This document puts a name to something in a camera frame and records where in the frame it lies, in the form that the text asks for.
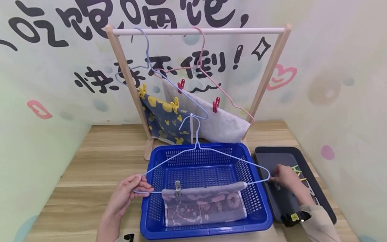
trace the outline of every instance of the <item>blue plastic basket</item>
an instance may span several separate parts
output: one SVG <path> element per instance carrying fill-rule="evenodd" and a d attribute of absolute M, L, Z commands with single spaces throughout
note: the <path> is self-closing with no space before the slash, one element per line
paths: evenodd
<path fill-rule="evenodd" d="M 254 162 L 243 144 L 201 144 L 243 160 Z M 194 145 L 160 146 L 152 151 L 148 170 L 177 153 Z M 147 174 L 155 191 L 175 189 L 179 180 L 181 189 L 227 185 L 237 181 L 261 180 L 257 168 L 246 162 L 214 151 L 195 149 L 185 152 Z M 142 201 L 140 230 L 148 240 L 174 239 L 196 236 L 242 233 L 268 229 L 273 223 L 272 213 L 262 183 L 249 185 L 241 191 L 247 218 L 235 222 L 204 225 L 165 227 L 164 200 L 161 194 L 151 194 Z"/>

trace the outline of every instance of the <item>pink dot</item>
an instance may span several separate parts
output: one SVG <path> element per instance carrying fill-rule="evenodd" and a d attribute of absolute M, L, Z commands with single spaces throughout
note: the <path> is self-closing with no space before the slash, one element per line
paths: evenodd
<path fill-rule="evenodd" d="M 324 145 L 321 148 L 321 155 L 326 160 L 333 160 L 335 158 L 335 152 L 329 145 Z"/>

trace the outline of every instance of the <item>wooden table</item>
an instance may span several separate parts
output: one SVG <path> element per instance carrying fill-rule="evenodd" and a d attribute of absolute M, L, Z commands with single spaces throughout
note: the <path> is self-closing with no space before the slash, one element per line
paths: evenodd
<path fill-rule="evenodd" d="M 257 146 L 300 146 L 284 122 L 259 122 L 247 134 L 250 151 Z M 146 136 L 141 125 L 93 126 L 66 169 L 27 242 L 91 242 L 114 187 L 132 173 L 144 173 Z M 343 242 L 358 241 L 333 202 L 315 169 L 317 181 L 337 216 L 336 230 Z M 140 233 L 141 200 L 135 200 L 121 225 L 121 233 L 134 233 L 134 241 L 146 241 Z M 194 241 L 181 239 L 174 241 Z M 262 232 L 201 237 L 200 241 L 308 242 L 301 226 L 274 224 Z"/>

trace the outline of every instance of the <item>green clothespin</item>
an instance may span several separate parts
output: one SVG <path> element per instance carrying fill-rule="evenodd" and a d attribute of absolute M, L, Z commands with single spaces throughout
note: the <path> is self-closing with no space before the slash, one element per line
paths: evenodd
<path fill-rule="evenodd" d="M 297 169 L 296 169 L 297 167 L 298 167 L 298 165 L 295 165 L 295 166 L 293 166 L 291 169 L 294 170 L 295 172 L 300 172 L 300 173 L 301 173 L 302 171 L 297 170 Z"/>

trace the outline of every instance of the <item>left hand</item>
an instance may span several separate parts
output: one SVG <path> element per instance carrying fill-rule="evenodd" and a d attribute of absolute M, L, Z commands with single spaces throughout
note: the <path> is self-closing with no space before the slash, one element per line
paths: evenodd
<path fill-rule="evenodd" d="M 147 183 L 145 176 L 133 174 L 118 182 L 106 207 L 105 214 L 121 219 L 133 199 L 149 196 L 149 193 L 135 193 L 133 189 L 143 192 L 154 191 L 152 186 Z"/>

